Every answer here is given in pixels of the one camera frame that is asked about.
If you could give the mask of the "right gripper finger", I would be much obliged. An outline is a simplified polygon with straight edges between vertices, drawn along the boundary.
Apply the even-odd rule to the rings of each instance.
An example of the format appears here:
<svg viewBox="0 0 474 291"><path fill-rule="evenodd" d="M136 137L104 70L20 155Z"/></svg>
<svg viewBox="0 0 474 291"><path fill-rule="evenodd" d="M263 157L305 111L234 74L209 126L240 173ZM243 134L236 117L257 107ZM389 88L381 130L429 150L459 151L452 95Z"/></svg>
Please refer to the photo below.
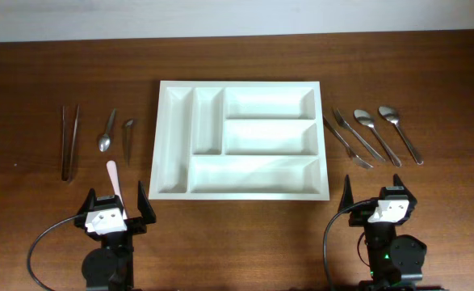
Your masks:
<svg viewBox="0 0 474 291"><path fill-rule="evenodd" d="M344 209L349 208L353 204L354 204L354 198L353 198L353 193L352 193L351 185L350 185L350 176L346 175L344 179L342 197L338 206L338 212L341 212Z"/></svg>
<svg viewBox="0 0 474 291"><path fill-rule="evenodd" d="M412 194L412 192L403 184L398 174L393 175L393 186L398 187L403 192L403 194L408 197L408 201L409 201L408 210L414 210L415 206L417 205L417 199Z"/></svg>

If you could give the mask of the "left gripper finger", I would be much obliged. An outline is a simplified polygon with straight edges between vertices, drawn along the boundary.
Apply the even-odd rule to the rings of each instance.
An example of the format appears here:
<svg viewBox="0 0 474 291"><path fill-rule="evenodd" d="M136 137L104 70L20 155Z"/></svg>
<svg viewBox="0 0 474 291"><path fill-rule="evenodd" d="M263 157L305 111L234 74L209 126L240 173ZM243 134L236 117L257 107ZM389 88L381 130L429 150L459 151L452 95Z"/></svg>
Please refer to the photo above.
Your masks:
<svg viewBox="0 0 474 291"><path fill-rule="evenodd" d="M149 199L145 194L144 184L141 181L138 182L137 208L145 224L154 224L157 222L156 214L149 203Z"/></svg>
<svg viewBox="0 0 474 291"><path fill-rule="evenodd" d="M78 215L88 214L94 207L94 203L96 201L96 192L93 188L88 191L86 199L82 203L82 206L78 210Z"/></svg>

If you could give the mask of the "steel fork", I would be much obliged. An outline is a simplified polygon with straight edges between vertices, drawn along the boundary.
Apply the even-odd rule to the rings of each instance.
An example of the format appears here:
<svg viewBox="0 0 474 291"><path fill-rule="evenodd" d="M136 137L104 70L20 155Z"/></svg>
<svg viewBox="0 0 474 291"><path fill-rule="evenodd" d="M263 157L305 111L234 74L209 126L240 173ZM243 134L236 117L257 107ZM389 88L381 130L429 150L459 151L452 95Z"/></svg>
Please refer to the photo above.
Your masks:
<svg viewBox="0 0 474 291"><path fill-rule="evenodd" d="M356 164L357 166L359 167L362 167L364 169L372 169L373 166L366 162L365 160L363 160L361 157L359 157L354 151L353 149L350 147L350 145L345 141L345 139L342 137L342 135L335 129L335 127L333 127L331 125L330 122L328 122L328 120L326 119L325 116L323 116L323 123L324 123L324 126L343 144L343 146L345 147L346 149L346 152L349 156L349 158L351 159L351 161Z"/></svg>
<svg viewBox="0 0 474 291"><path fill-rule="evenodd" d="M343 129L348 130L351 132L354 137L365 147L365 149L371 154L371 156L379 162L386 162L386 159L380 155L367 141L365 141L362 136L355 131L350 124L344 119L342 114L337 108L333 109L333 115L335 120L337 121L338 125Z"/></svg>

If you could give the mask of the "pink plastic knife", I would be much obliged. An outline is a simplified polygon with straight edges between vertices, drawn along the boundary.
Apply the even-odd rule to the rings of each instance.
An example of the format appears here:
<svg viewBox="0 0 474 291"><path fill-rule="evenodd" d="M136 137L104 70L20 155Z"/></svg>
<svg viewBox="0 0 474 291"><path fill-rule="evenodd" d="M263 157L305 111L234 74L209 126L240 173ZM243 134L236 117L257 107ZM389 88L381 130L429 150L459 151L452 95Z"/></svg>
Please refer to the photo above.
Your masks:
<svg viewBox="0 0 474 291"><path fill-rule="evenodd" d="M124 200L123 200L122 193L121 193L120 180L119 180L119 176L118 176L118 170L117 170L116 162L114 160L110 160L110 161L107 162L106 166L107 166L107 172L108 172L108 175L109 175L114 193L115 193L116 196L119 197L120 202L121 202L122 206L124 207Z"/></svg>

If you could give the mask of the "small steel teaspoon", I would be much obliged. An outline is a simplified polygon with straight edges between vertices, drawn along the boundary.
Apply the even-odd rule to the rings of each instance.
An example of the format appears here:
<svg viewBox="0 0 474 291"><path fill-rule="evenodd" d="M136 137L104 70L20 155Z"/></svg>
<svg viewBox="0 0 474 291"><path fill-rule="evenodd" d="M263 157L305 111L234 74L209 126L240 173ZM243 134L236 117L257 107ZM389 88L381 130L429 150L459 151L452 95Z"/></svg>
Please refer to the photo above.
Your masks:
<svg viewBox="0 0 474 291"><path fill-rule="evenodd" d="M110 114L110 117L107 121L107 126L104 134L99 138L99 150L101 152L106 152L111 145L110 132L115 121L116 109L114 108Z"/></svg>

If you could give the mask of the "small steel teaspoon sideways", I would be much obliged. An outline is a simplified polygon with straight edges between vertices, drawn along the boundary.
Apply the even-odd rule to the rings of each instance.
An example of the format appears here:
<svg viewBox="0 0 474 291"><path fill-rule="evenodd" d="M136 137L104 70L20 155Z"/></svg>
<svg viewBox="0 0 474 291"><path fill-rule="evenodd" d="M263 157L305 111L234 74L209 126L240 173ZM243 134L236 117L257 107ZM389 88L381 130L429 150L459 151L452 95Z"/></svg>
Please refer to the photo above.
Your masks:
<svg viewBox="0 0 474 291"><path fill-rule="evenodd" d="M134 119L127 120L124 124L124 158L126 165L130 166L131 147L132 147L132 126L135 124Z"/></svg>

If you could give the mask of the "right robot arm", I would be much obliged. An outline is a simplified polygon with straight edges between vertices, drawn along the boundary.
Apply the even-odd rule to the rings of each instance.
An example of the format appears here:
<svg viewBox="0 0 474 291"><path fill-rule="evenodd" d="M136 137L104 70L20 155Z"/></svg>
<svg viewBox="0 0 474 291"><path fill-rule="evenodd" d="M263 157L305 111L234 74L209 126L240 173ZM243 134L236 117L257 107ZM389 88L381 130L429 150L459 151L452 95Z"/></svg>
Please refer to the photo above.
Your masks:
<svg viewBox="0 0 474 291"><path fill-rule="evenodd" d="M409 220L416 197L393 176L393 185L380 189L369 200L354 202L350 179L345 178L338 210L349 214L350 227L362 227L367 247L370 280L358 290L415 290L423 278L427 246L411 235L398 235L396 228Z"/></svg>

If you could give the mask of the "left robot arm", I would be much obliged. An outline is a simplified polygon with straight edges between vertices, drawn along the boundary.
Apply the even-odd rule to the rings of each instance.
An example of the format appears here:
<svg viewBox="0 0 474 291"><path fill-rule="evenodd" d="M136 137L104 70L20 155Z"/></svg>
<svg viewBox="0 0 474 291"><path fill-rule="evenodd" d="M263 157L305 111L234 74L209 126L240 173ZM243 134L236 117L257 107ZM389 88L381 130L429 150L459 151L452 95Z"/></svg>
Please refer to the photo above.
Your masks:
<svg viewBox="0 0 474 291"><path fill-rule="evenodd" d="M123 217L124 206L118 196L97 197L89 190L78 210L74 225L101 243L82 262L82 275L87 290L131 290L134 288L132 239L145 234L147 225L157 222L156 214L138 183L139 217Z"/></svg>

